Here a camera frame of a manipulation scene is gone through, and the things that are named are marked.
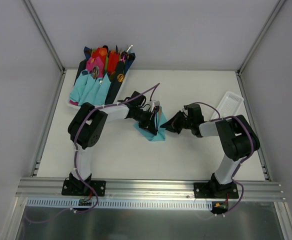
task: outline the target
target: black fabric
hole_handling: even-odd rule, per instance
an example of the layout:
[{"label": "black fabric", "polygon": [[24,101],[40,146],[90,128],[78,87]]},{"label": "black fabric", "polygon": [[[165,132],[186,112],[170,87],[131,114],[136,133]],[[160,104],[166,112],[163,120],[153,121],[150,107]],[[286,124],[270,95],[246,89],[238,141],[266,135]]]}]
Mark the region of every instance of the black fabric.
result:
[{"label": "black fabric", "polygon": [[86,63],[87,63],[87,60],[86,60],[86,59],[83,60],[83,61],[81,61],[81,62],[79,63],[79,67],[78,67],[78,70],[77,70],[77,74],[76,74],[76,78],[75,78],[75,81],[74,81],[74,85],[75,85],[75,83],[76,83],[76,80],[77,80],[78,77],[80,76],[81,72],[82,72],[83,70],[86,69]]},{"label": "black fabric", "polygon": [[116,66],[115,74],[113,78],[110,78],[111,84],[107,93],[105,104],[112,104],[117,96],[118,91],[121,88],[122,81],[118,79],[120,74],[123,74],[125,69],[125,62],[119,61]]}]

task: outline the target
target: white table surface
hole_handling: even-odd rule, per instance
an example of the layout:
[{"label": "white table surface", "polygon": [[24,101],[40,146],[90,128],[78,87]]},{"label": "white table surface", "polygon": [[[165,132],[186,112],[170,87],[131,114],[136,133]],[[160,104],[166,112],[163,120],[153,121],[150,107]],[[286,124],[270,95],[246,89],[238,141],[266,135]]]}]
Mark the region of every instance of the white table surface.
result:
[{"label": "white table surface", "polygon": [[[66,101],[77,70],[67,70],[42,155],[38,177],[66,178],[74,167],[74,150],[67,132],[76,110]],[[205,102],[217,107],[225,92],[241,95],[233,71],[130,70],[119,99],[143,92],[157,83],[153,99],[167,119],[183,105]],[[213,110],[202,106],[208,121]],[[244,104],[238,114],[247,118]],[[134,127],[133,119],[109,122],[92,148],[91,172],[101,179],[208,180],[219,167],[224,152],[218,137],[197,138],[190,130],[166,131],[166,141],[149,142]],[[239,169],[236,180],[264,181],[258,154]]]}]

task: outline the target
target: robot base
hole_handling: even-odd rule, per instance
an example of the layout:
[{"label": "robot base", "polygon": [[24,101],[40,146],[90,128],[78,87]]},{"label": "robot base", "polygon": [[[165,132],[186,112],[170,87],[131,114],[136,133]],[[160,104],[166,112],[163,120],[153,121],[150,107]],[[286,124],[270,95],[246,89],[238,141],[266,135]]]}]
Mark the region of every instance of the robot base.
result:
[{"label": "robot base", "polygon": [[215,174],[211,175],[208,182],[195,182],[194,195],[196,199],[238,199],[238,189],[234,182],[220,184]]},{"label": "robot base", "polygon": [[[98,197],[104,197],[106,191],[106,181],[91,180],[90,175],[85,182],[89,184],[97,193]],[[80,180],[75,178],[71,173],[69,179],[65,179],[62,185],[61,195],[63,196],[83,196],[87,197],[91,190],[85,186]]]},{"label": "robot base", "polygon": [[194,195],[196,199],[226,199],[228,193],[228,199],[238,199],[238,189],[235,183],[231,184],[229,190],[224,191],[223,193],[215,195],[213,191],[205,188],[207,182],[195,182],[194,183]]}]

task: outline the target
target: cable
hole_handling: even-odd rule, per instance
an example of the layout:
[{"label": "cable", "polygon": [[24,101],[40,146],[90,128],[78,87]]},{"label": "cable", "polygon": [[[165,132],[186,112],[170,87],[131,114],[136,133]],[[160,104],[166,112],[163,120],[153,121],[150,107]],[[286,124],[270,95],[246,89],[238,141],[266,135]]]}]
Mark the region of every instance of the cable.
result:
[{"label": "cable", "polygon": [[154,94],[154,92],[155,92],[157,87],[158,87],[158,85],[153,89],[153,91],[152,91],[152,93],[150,95],[150,99],[149,99],[150,102],[152,101],[153,94]]},{"label": "cable", "polygon": [[243,199],[243,196],[244,196],[244,185],[241,184],[240,182],[238,181],[235,181],[234,179],[232,180],[235,184],[239,185],[241,187],[241,194],[240,194],[240,197],[238,199],[238,201],[235,203],[234,206],[232,206],[230,209],[228,209],[227,212],[225,212],[225,214],[228,214],[229,212],[231,212],[234,208],[236,208],[238,206],[238,204],[240,204],[240,202],[242,201]]},{"label": "cable", "polygon": [[[94,190],[94,188],[91,187],[89,184],[87,184],[87,183],[83,180],[83,178],[80,176],[80,173],[79,173],[78,170],[77,170],[77,154],[78,154],[78,150],[79,150],[79,147],[78,147],[78,145],[77,145],[77,139],[78,139],[78,137],[79,137],[79,135],[80,135],[80,132],[82,131],[82,129],[83,129],[85,123],[87,122],[87,120],[90,118],[90,116],[91,116],[96,110],[100,110],[100,109],[103,109],[103,108],[116,107],[116,106],[120,106],[120,105],[127,104],[127,103],[129,103],[129,102],[131,102],[131,101],[134,101],[135,99],[139,98],[140,96],[142,96],[142,95],[148,93],[149,91],[151,91],[151,90],[153,90],[153,89],[156,89],[159,85],[160,85],[160,83],[157,83],[155,86],[151,87],[150,89],[148,89],[148,90],[142,92],[141,94],[139,94],[139,95],[137,95],[137,96],[135,96],[135,97],[132,97],[132,98],[130,98],[130,99],[124,101],[124,102],[113,103],[113,104],[108,104],[108,105],[104,105],[104,106],[98,106],[98,107],[95,107],[92,111],[90,111],[90,112],[87,114],[87,116],[85,117],[85,119],[82,121],[82,123],[81,123],[80,127],[78,128],[78,131],[77,131],[77,133],[76,133],[76,135],[75,135],[75,138],[74,138],[74,146],[75,146],[74,167],[75,167],[75,172],[76,172],[76,174],[77,174],[79,180],[80,180],[80,181],[81,181],[86,187],[88,187],[88,188],[94,193],[94,195],[96,196],[96,203],[95,203],[92,207],[90,207],[90,208],[88,208],[88,209],[86,209],[86,210],[75,210],[75,211],[74,211],[75,213],[81,213],[81,214],[87,213],[87,212],[91,211],[92,209],[94,209],[94,208],[97,206],[98,202],[99,202],[98,195],[97,195],[96,191]],[[58,217],[60,214],[62,214],[62,213],[64,213],[64,212],[66,212],[67,210],[73,210],[73,208],[72,208],[72,207],[71,207],[70,209],[69,209],[69,208],[64,208],[63,210],[61,210],[60,212],[58,212],[58,213],[57,213],[56,215],[54,215],[53,217],[51,217],[51,218],[49,218],[49,219],[46,219],[46,220],[42,220],[42,221],[33,221],[33,220],[29,219],[29,218],[27,217],[27,215],[26,215],[26,211],[25,211],[25,213],[24,213],[24,218],[25,218],[28,222],[30,222],[30,223],[32,223],[32,224],[44,224],[44,223],[47,223],[47,222],[49,222],[49,221],[55,219],[56,217]]]},{"label": "cable", "polygon": [[248,137],[249,143],[250,143],[250,154],[249,154],[247,157],[243,158],[243,159],[239,162],[239,164],[237,165],[235,171],[234,171],[233,174],[231,175],[231,177],[233,178],[233,177],[235,177],[235,175],[236,175],[238,169],[240,169],[241,164],[242,164],[243,162],[245,162],[247,159],[249,159],[249,158],[253,155],[253,153],[254,153],[254,143],[253,143],[253,139],[252,139],[250,133],[248,132],[247,128],[245,127],[245,125],[242,123],[242,121],[241,121],[238,117],[236,117],[236,116],[228,116],[228,117],[226,117],[225,119],[235,119],[236,122],[238,122],[239,125],[240,125],[240,126],[242,127],[242,129],[244,130],[245,134],[246,134],[247,137]]},{"label": "cable", "polygon": [[215,110],[215,112],[218,114],[218,118],[219,118],[219,119],[222,118],[220,112],[219,112],[216,108],[214,108],[213,106],[211,106],[211,105],[209,105],[209,104],[207,104],[207,103],[205,103],[205,102],[196,101],[196,102],[193,102],[193,103],[191,103],[191,104],[203,104],[203,105],[205,105],[205,106],[207,106],[207,107],[210,107],[211,109],[214,109],[214,110]]},{"label": "cable", "polygon": [[235,203],[235,205],[232,206],[227,212],[225,212],[225,214],[228,214],[228,213],[231,212],[234,208],[236,208],[236,207],[240,204],[240,202],[242,201],[242,199],[243,199],[243,196],[244,196],[244,185],[241,184],[241,183],[238,182],[238,181],[235,181],[235,180],[234,180],[234,176],[236,175],[236,173],[237,173],[238,170],[240,169],[241,164],[242,164],[243,162],[245,162],[247,159],[249,159],[249,158],[253,155],[253,153],[254,153],[254,143],[253,143],[253,139],[252,139],[250,133],[248,132],[247,128],[245,127],[245,125],[242,123],[242,121],[241,121],[238,117],[236,117],[236,116],[228,116],[228,117],[226,117],[225,119],[235,119],[235,120],[239,123],[239,125],[242,127],[242,129],[244,130],[245,134],[247,135],[247,137],[248,137],[248,139],[249,139],[249,143],[250,143],[250,154],[249,154],[247,157],[243,158],[243,159],[239,162],[239,164],[237,165],[237,167],[235,168],[234,172],[233,172],[232,175],[231,175],[231,179],[232,179],[232,181],[233,181],[235,184],[237,184],[237,185],[239,185],[239,186],[241,187],[241,194],[240,194],[240,197],[239,197],[238,201]]}]

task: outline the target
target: white plastic basket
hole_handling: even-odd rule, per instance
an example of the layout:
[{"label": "white plastic basket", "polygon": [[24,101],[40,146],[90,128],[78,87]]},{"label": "white plastic basket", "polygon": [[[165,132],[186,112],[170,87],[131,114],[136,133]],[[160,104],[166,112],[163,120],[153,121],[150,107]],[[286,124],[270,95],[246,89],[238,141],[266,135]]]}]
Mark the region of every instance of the white plastic basket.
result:
[{"label": "white plastic basket", "polygon": [[[118,100],[118,98],[120,97],[121,91],[122,91],[122,89],[123,89],[123,87],[124,87],[124,85],[125,85],[125,83],[126,83],[126,81],[127,81],[127,76],[128,76],[128,74],[129,74],[129,72],[130,72],[129,70],[126,72],[125,78],[124,78],[124,80],[122,81],[122,84],[120,85],[120,89],[118,90],[118,93],[117,93],[117,95],[116,95],[116,97],[115,97],[113,103],[117,103],[117,100]],[[79,109],[81,108],[81,106],[76,106],[76,105],[73,105],[73,104],[70,103],[70,95],[69,95],[69,94],[68,94],[68,97],[67,97],[67,99],[66,99],[66,105],[67,105],[68,107],[70,107],[70,108],[72,108],[72,109],[76,109],[76,110],[79,110]]]},{"label": "white plastic basket", "polygon": [[[237,114],[243,102],[244,98],[231,91],[227,91],[216,109],[219,111],[222,118],[234,116]],[[210,119],[217,118],[218,114],[214,112]]]}]

